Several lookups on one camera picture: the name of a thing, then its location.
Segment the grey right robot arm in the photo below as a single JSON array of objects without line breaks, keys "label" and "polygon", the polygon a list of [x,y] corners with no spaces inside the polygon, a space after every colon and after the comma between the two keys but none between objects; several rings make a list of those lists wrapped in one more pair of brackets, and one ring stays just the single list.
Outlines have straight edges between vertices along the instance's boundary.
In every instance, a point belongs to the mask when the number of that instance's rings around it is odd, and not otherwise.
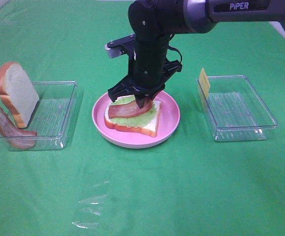
[{"label": "grey right robot arm", "polygon": [[285,0],[136,0],[128,20],[133,34],[106,45],[111,58],[128,55],[128,73],[108,96],[115,101],[134,95],[143,107],[182,69],[180,61],[166,57],[174,35],[207,33],[219,22],[275,21],[285,31]]}]

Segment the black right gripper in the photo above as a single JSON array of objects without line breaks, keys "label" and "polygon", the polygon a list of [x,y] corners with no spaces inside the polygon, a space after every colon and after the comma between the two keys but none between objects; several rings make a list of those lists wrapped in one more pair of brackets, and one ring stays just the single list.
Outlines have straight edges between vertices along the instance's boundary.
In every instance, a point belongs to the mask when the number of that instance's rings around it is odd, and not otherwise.
[{"label": "black right gripper", "polygon": [[170,61],[167,51],[179,52],[169,46],[173,35],[162,35],[154,41],[143,41],[135,35],[133,57],[128,58],[127,75],[112,88],[108,96],[112,102],[125,95],[134,95],[139,108],[148,106],[164,90],[166,81],[182,70],[182,60]]}]

